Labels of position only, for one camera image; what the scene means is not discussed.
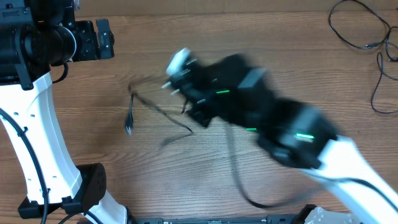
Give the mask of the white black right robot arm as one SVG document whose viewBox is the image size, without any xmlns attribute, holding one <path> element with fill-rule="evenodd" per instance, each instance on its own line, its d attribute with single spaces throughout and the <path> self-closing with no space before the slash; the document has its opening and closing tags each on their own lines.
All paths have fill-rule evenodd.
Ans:
<svg viewBox="0 0 398 224">
<path fill-rule="evenodd" d="M 191 103 L 188 115 L 203 127 L 219 117 L 253 129 L 271 158 L 321 183 L 360 223 L 397 222 L 397 192 L 355 142 L 318 108 L 275 96 L 263 68 L 240 54 L 204 66 L 185 48 L 173 55 L 166 73 L 168 85 Z"/>
</svg>

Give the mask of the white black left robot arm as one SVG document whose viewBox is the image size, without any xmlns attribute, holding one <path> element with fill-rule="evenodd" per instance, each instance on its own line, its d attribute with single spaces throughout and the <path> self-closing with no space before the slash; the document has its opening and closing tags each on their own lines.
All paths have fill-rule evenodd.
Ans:
<svg viewBox="0 0 398 224">
<path fill-rule="evenodd" d="M 23 219 L 62 209 L 91 223 L 133 223 L 100 163 L 75 165 L 53 104 L 52 67 L 114 57 L 109 22 L 77 21 L 78 1 L 1 1 L 1 122 L 24 173 Z"/>
</svg>

